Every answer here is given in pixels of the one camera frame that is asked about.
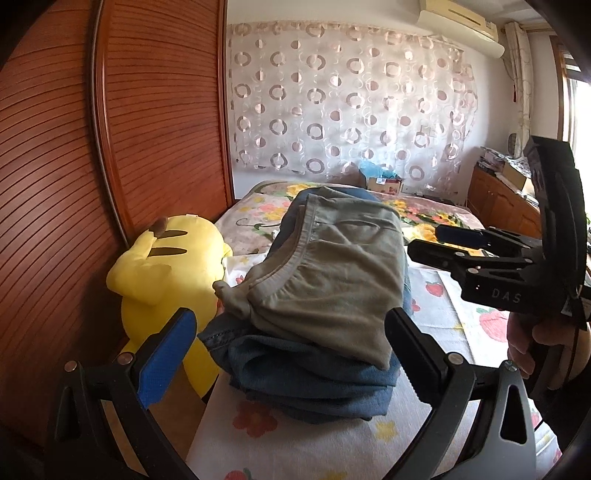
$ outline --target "white wall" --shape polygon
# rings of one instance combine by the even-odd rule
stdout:
[[[550,43],[550,34],[531,33],[531,60],[534,68],[534,103],[531,134],[540,137],[558,136],[558,77]]]
[[[316,20],[374,25],[409,33],[431,33],[416,27],[419,13],[418,0],[228,0],[229,24]],[[517,109],[512,101],[512,80],[502,60],[485,57],[471,48],[465,51],[465,59],[474,70],[479,107],[472,131],[464,143],[462,167],[454,186],[457,195],[452,200],[457,203],[463,203],[466,198],[472,168],[480,155],[478,147],[485,145],[506,151],[507,138],[517,118]],[[268,175],[234,169],[236,198],[242,198],[259,181],[269,180]]]

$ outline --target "circle pattern curtain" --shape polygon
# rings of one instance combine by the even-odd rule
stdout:
[[[453,187],[478,108],[472,67],[453,44],[277,21],[230,25],[227,52],[235,166],[325,180],[366,160],[414,191]]]

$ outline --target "bolt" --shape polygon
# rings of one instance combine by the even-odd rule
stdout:
[[[517,372],[517,366],[511,360],[505,360],[503,362],[503,367],[509,372]]]
[[[117,363],[119,365],[129,365],[131,361],[134,359],[134,354],[129,352],[120,353],[117,357]]]
[[[78,363],[76,362],[76,360],[70,360],[69,362],[66,362],[66,364],[64,365],[64,370],[66,372],[73,372],[74,370],[76,370],[77,366]]]
[[[464,357],[462,357],[461,354],[456,352],[448,354],[447,359],[452,365],[461,365],[462,363],[464,363]]]

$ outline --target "wooden dresser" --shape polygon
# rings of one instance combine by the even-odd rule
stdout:
[[[541,238],[540,212],[498,178],[474,167],[467,206],[485,227]]]

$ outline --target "wooden wardrobe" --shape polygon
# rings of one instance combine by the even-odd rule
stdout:
[[[123,345],[117,256],[232,204],[222,0],[56,0],[0,70],[0,422],[43,445],[63,365]]]

